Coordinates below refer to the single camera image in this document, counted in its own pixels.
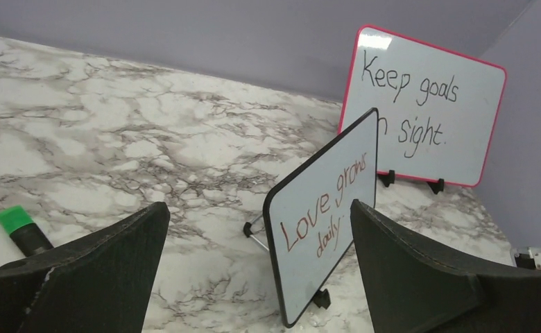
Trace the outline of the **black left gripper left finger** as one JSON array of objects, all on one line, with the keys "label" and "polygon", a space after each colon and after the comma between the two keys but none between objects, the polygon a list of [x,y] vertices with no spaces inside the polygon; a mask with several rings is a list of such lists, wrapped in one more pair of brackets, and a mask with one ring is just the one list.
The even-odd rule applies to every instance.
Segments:
[{"label": "black left gripper left finger", "polygon": [[156,202],[0,266],[0,332],[140,332],[169,221]]}]

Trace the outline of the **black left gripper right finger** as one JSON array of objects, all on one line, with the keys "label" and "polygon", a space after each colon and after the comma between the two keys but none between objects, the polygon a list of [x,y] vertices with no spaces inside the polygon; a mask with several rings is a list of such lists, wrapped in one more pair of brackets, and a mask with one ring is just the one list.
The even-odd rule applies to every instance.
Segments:
[{"label": "black left gripper right finger", "polygon": [[376,332],[541,332],[541,271],[461,252],[354,200],[352,234]]}]

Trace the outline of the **small black-framed whiteboard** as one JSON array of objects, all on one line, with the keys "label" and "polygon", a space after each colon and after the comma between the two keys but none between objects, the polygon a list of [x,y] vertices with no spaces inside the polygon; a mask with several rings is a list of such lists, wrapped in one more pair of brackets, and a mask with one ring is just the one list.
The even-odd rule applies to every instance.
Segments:
[{"label": "small black-framed whiteboard", "polygon": [[379,111],[366,110],[265,196],[259,216],[244,223],[256,239],[262,221],[283,326],[292,328],[307,307],[331,305],[324,284],[353,244],[351,205],[375,205]]}]

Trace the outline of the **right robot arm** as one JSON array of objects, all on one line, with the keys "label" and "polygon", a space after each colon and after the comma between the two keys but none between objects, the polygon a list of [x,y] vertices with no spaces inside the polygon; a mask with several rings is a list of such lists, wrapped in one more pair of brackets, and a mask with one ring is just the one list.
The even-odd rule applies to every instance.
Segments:
[{"label": "right robot arm", "polygon": [[541,271],[541,247],[519,247],[510,250],[516,267]]}]

